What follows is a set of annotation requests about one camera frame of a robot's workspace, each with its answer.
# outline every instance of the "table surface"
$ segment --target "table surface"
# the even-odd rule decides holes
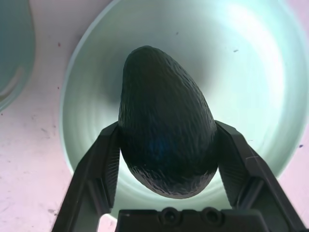
[[[111,0],[29,0],[36,33],[33,75],[0,114],[0,231],[50,231],[70,182],[59,138],[59,102],[70,56]],[[309,35],[309,1],[288,0]],[[309,226],[309,126],[279,182]],[[115,221],[102,217],[99,231]]]

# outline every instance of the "avocado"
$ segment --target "avocado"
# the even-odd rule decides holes
[[[123,70],[120,147],[137,180],[174,199],[200,193],[217,164],[217,128],[190,75],[151,46],[134,50]]]

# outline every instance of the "avocado skin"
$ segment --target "avocado skin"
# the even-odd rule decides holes
[[[216,124],[190,75],[150,46],[134,50],[123,70],[120,147],[131,173],[174,199],[199,194],[217,170]]]

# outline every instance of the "white bowl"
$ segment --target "white bowl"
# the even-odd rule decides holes
[[[303,133],[308,111],[304,36],[281,1],[114,0],[70,60],[60,129],[74,170],[100,131],[117,121],[122,70],[143,45],[178,61],[216,120],[234,126],[278,176]],[[174,200],[139,183],[121,159],[114,209],[228,208],[217,173],[199,195]]]

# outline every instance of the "screw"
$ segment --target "screw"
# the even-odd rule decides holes
[[[162,210],[160,219],[163,225],[176,226],[180,222],[180,212],[174,208]]]
[[[222,223],[222,213],[215,208],[205,208],[202,211],[202,219],[209,225],[220,226]]]

